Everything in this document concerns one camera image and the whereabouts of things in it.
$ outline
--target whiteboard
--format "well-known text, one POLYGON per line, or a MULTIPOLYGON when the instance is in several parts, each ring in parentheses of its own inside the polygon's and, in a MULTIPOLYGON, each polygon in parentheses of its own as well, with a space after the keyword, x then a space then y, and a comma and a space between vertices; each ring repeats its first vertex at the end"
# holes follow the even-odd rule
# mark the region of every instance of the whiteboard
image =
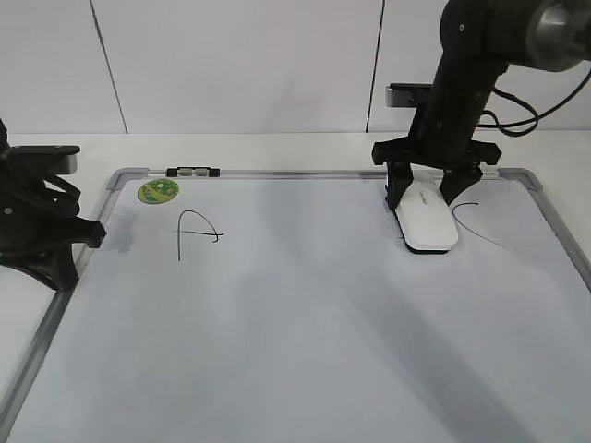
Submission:
MULTIPOLYGON (((440 62, 440 21, 447 0, 386 0, 380 57, 373 90, 370 131, 407 131, 413 109, 386 108, 385 88, 391 83, 432 83, 440 62)), ((589 71, 589 63, 562 73, 511 66, 497 87, 531 103, 540 113, 569 95, 589 71)), ((531 117, 514 103, 492 97, 488 108, 502 122, 531 117)), ((546 129, 591 128, 591 88, 583 91, 562 110, 542 120, 546 129)), ((483 119, 483 123, 494 123, 483 119)))
POLYGON ((8 441, 591 439, 589 291, 521 182, 466 191, 433 257, 383 177, 313 177, 127 182, 8 441), (220 236, 179 261, 184 210, 220 236))
POLYGON ((125 132, 88 1, 3 0, 0 60, 11 133, 125 132))
POLYGON ((381 0, 95 0, 131 133, 362 132, 381 0))

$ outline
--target white wall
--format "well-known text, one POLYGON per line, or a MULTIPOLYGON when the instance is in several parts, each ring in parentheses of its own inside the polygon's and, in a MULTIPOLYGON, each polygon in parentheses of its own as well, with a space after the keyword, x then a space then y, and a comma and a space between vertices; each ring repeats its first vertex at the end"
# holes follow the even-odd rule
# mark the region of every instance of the white wall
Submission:
MULTIPOLYGON (((394 82, 431 83, 441 56, 440 18, 447 0, 386 0, 376 88, 371 110, 371 131, 406 131, 413 110, 386 108, 384 90, 394 82)), ((548 73, 512 66, 498 88, 530 102, 540 112, 560 102, 589 70, 585 62, 563 73, 548 73)), ((503 122, 531 115, 517 105, 493 97, 489 109, 503 122)), ((591 128, 591 86, 563 110, 544 120, 545 128, 591 128)))
POLYGON ((381 0, 95 0, 130 132, 363 131, 381 0))
MULTIPOLYGON (((369 129, 405 131, 391 82, 430 83, 446 0, 386 0, 369 129)), ((365 130, 381 0, 94 0, 132 133, 365 130)), ((500 88, 540 111, 588 69, 512 67, 500 88)), ((591 87, 542 125, 591 128, 591 87)), ((493 99, 503 121, 528 116, 493 99)), ((0 117, 11 132, 120 133, 89 0, 5 0, 0 117)))
POLYGON ((13 133, 122 132, 88 0, 3 0, 0 117, 13 133))

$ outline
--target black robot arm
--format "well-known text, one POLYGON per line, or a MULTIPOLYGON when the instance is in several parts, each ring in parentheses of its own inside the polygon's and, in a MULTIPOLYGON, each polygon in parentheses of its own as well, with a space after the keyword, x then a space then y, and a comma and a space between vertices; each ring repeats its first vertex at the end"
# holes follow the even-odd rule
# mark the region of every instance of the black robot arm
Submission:
POLYGON ((501 151, 472 136, 491 92, 509 65, 560 72, 591 59, 591 0, 451 0, 441 19, 443 56, 432 87, 423 87, 406 138, 379 142, 375 164, 388 164, 394 210, 412 184, 410 163, 442 169, 452 203, 482 177, 480 163, 501 151))

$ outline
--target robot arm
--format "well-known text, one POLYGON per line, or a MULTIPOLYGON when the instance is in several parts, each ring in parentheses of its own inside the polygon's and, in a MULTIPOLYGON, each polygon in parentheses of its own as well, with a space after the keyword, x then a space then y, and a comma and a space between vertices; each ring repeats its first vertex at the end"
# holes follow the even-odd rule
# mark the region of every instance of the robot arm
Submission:
POLYGON ((499 76, 509 65, 560 72, 591 59, 591 1, 451 0, 440 34, 443 56, 408 137, 373 150, 388 163, 392 210, 413 181, 410 163, 445 171, 448 204, 480 180, 481 162, 497 163, 499 149, 472 136, 499 76))
POLYGON ((58 177, 75 171, 79 151, 77 146, 11 148, 0 120, 0 266, 55 290, 70 290, 78 282, 72 245, 96 248, 105 236, 98 221, 77 217, 80 192, 58 177))

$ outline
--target black clamp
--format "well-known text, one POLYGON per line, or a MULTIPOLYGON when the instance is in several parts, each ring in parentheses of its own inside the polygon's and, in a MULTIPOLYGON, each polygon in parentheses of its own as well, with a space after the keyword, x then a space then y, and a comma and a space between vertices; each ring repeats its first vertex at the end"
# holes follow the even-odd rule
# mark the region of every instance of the black clamp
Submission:
POLYGON ((440 192, 448 205, 467 188, 482 179, 480 163, 496 165, 501 158, 501 150, 494 143, 471 140, 464 155, 455 162, 436 162, 424 156, 416 141, 416 122, 421 118, 428 101, 430 85, 392 83, 386 89, 386 102, 389 107, 416 107, 415 120, 407 137, 374 144, 371 156, 375 165, 387 164, 388 184, 386 186, 388 207, 395 210, 404 192, 413 183, 411 164, 443 170, 440 192))
POLYGON ((78 282, 72 245, 98 248, 106 236, 98 221, 77 217, 80 191, 57 176, 74 172, 80 148, 10 148, 0 132, 0 266, 70 290, 78 282))
POLYGON ((221 174, 219 168, 210 168, 209 166, 184 166, 180 168, 168 168, 166 177, 219 177, 221 174))

